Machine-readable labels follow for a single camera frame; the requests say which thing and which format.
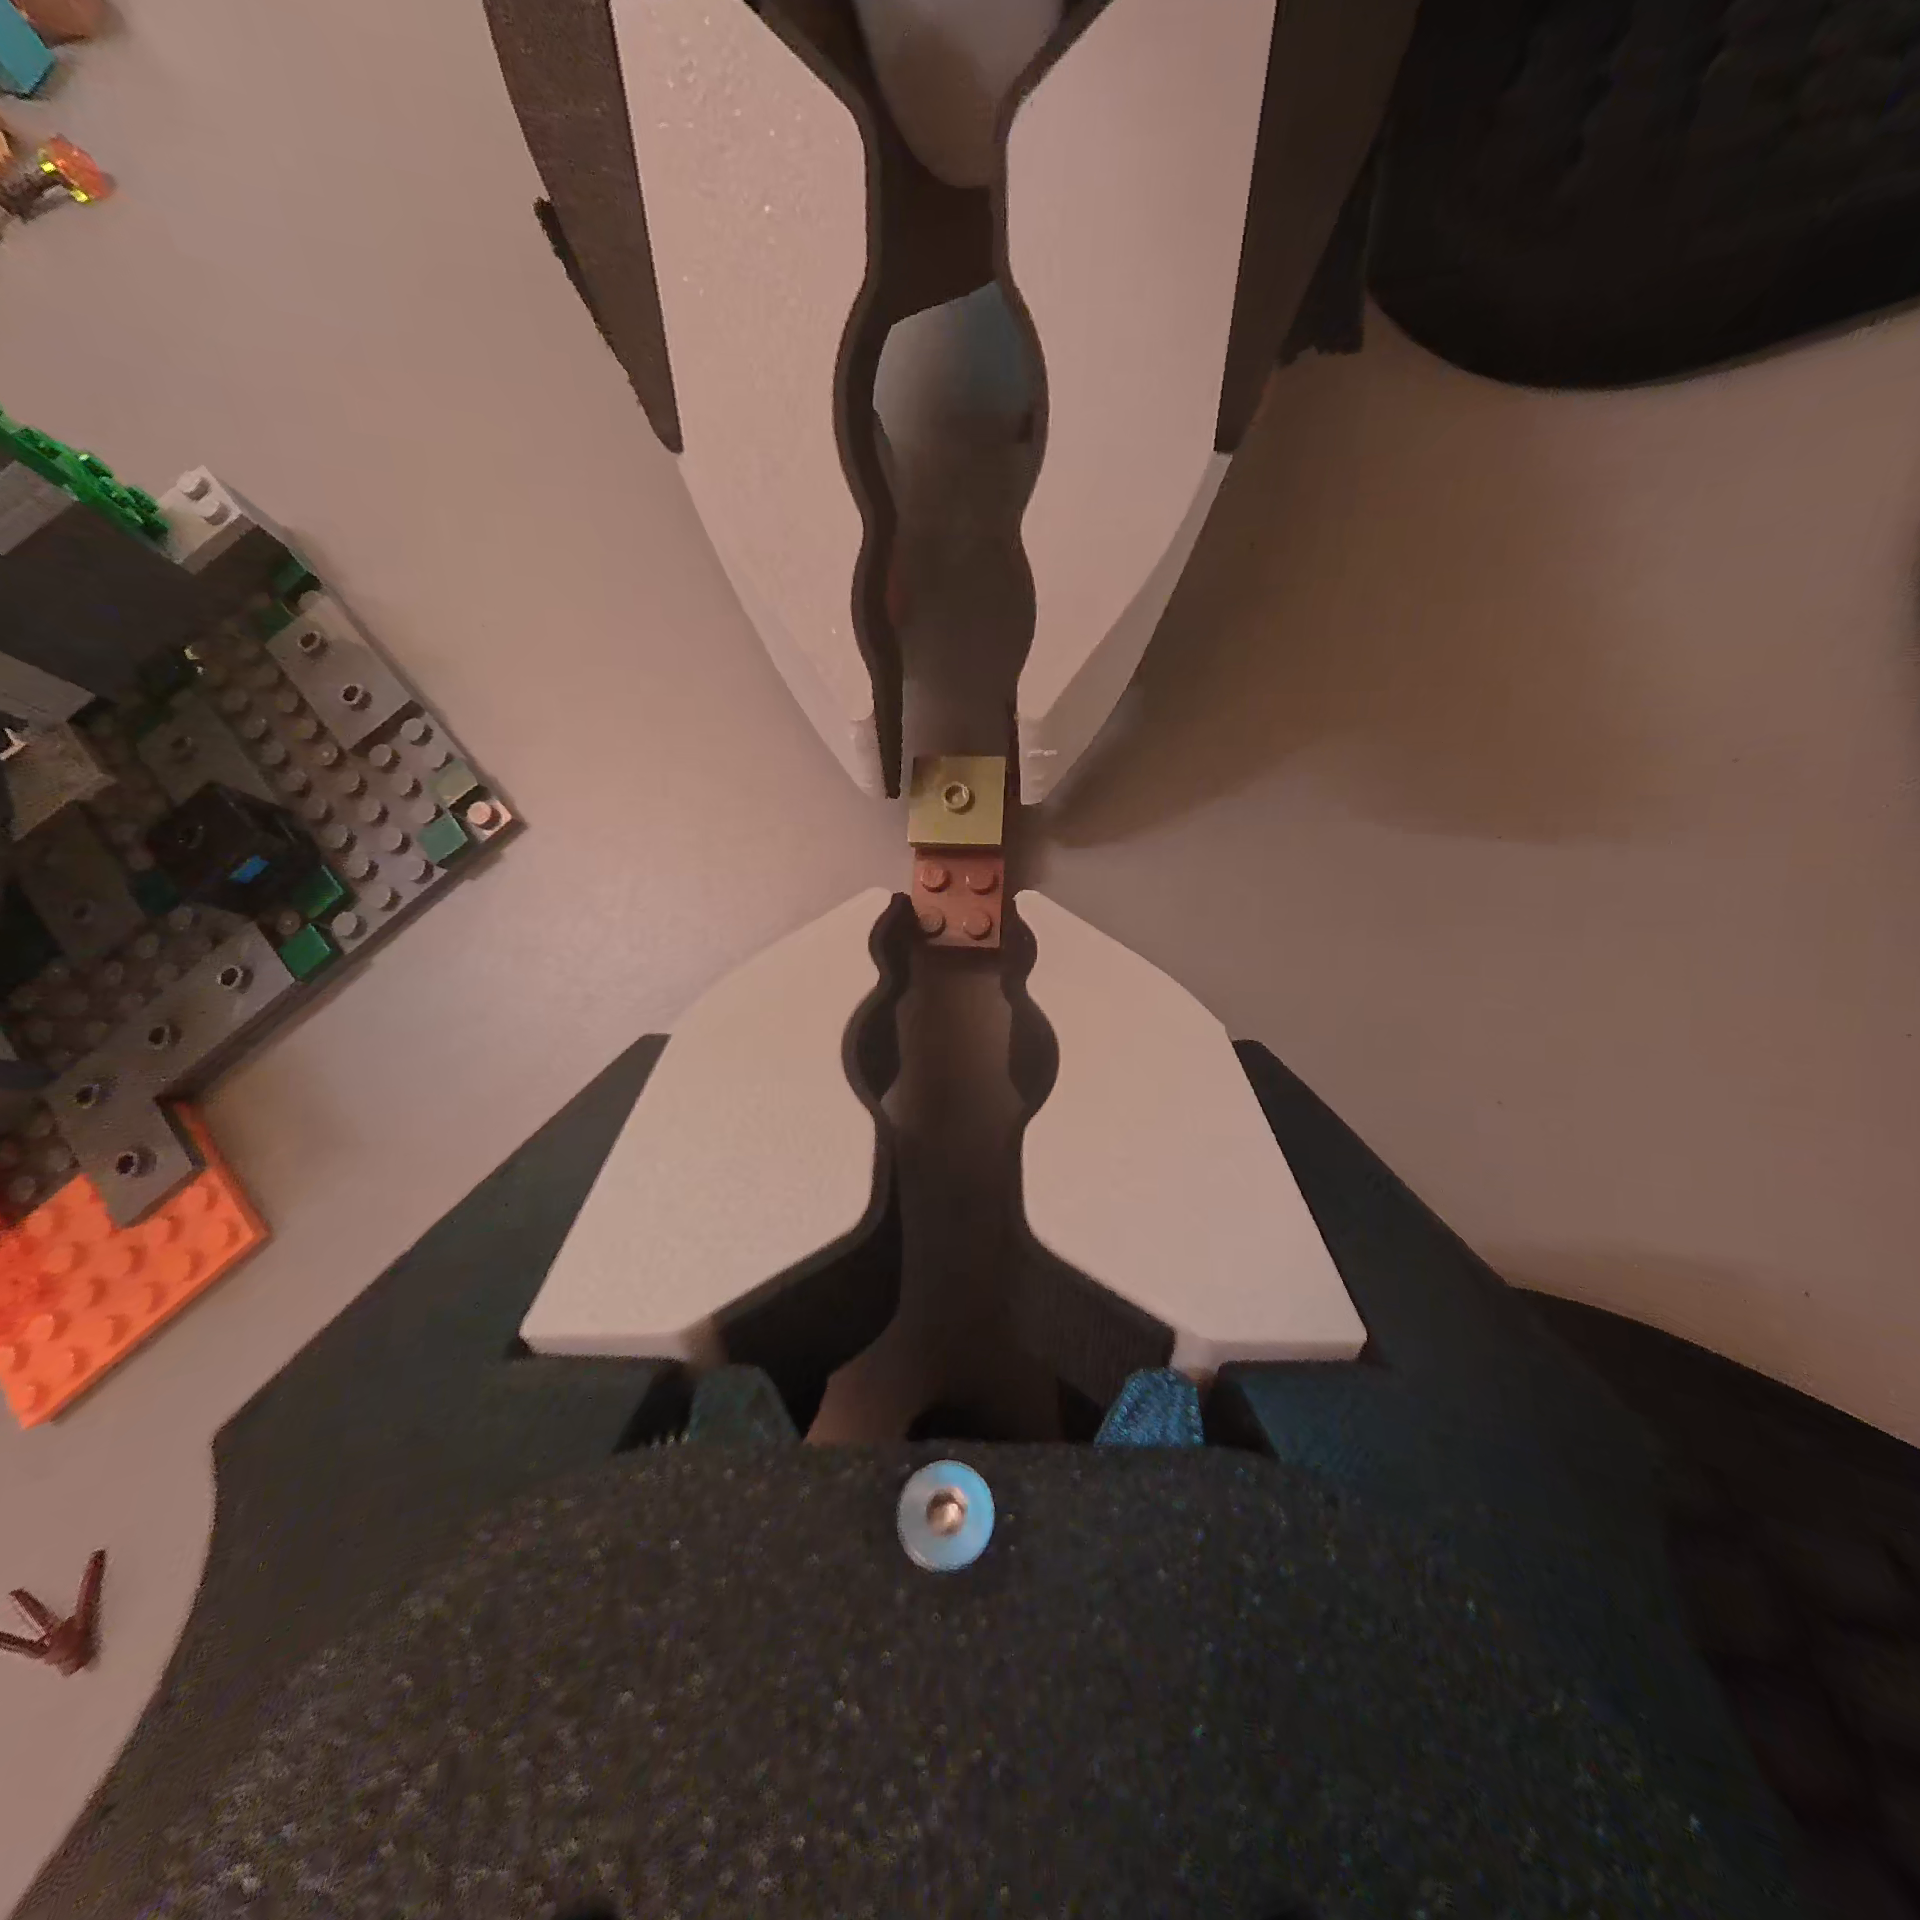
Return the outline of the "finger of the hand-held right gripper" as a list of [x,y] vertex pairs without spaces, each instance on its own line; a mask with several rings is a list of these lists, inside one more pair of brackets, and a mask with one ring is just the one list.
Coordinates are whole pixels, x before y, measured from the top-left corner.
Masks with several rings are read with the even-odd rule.
[[681,413],[681,471],[828,749],[901,791],[871,424],[883,145],[851,38],[807,2],[614,2]]
[[1215,433],[1274,20],[1274,2],[1080,7],[1004,111],[999,279],[1041,364],[1021,807],[1052,798],[1114,715],[1231,462]]

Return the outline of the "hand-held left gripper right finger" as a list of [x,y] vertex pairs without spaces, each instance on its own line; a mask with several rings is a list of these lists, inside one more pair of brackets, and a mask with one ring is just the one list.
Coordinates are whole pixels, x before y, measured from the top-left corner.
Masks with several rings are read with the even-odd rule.
[[1354,1360],[1369,1330],[1223,1017],[1041,890],[1016,921],[1030,1352],[1091,1404],[1152,1367]]

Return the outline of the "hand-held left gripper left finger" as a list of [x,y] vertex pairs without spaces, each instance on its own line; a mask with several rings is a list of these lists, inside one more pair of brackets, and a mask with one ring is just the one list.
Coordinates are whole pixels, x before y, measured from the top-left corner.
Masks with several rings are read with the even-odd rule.
[[699,994],[520,1321],[536,1355],[745,1363],[819,1410],[899,1312],[886,1096],[915,945],[871,889]]

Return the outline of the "brown square brick plate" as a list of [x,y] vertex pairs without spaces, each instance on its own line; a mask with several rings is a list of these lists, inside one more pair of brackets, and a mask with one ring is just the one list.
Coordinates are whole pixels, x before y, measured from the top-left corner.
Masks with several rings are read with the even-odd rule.
[[913,905],[929,945],[992,952],[1004,942],[1004,851],[987,844],[918,844]]

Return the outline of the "olive square brick plate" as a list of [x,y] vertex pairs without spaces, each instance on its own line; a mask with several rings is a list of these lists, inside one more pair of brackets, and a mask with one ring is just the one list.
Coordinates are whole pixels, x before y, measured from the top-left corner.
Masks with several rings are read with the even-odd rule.
[[999,851],[1009,764],[1004,755],[923,755],[913,764],[905,839],[918,851]]

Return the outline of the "toy brick building model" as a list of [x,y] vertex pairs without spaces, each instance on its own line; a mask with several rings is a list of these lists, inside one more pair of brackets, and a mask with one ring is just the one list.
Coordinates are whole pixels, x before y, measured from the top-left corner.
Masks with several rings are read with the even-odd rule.
[[307,555],[3,417],[3,1408],[268,1241],[207,1090],[520,829]]

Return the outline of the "person's right forearm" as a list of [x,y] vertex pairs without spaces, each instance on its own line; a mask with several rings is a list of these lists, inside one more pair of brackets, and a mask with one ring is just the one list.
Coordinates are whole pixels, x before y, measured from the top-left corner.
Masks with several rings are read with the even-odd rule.
[[1369,296],[1444,361],[1629,388],[1917,306],[1917,2],[1421,2]]

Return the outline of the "light grey desk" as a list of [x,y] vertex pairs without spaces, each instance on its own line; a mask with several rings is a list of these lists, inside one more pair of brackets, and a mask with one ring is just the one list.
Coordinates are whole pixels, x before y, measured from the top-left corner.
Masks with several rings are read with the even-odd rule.
[[[270,511],[527,816],[212,1094],[274,1226],[64,1421],[3,1586],[3,1910],[204,1572],[212,1432],[647,1030],[899,871],[565,279],[482,2],[125,2],[14,127],[3,408]],[[1496,1270],[1917,1441],[1917,314],[1615,395],[1381,315],[1277,373],[1039,889]]]

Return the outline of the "pile of small brick pieces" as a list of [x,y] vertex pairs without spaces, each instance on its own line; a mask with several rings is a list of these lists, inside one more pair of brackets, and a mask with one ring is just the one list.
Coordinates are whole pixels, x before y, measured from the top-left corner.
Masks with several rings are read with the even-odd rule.
[[[64,77],[64,47],[104,34],[110,11],[110,2],[3,2],[3,107],[47,96]],[[110,188],[76,140],[25,136],[3,120],[3,235],[56,205],[95,205]]]

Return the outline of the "dark red claw brick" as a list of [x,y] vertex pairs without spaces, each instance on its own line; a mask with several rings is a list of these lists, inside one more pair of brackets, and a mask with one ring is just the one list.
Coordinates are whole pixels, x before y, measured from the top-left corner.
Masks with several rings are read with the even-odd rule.
[[10,1604],[24,1616],[25,1628],[3,1628],[3,1651],[64,1674],[85,1671],[102,1651],[104,1572],[108,1552],[99,1548],[85,1561],[79,1592],[67,1613],[54,1608],[25,1586],[14,1586]]

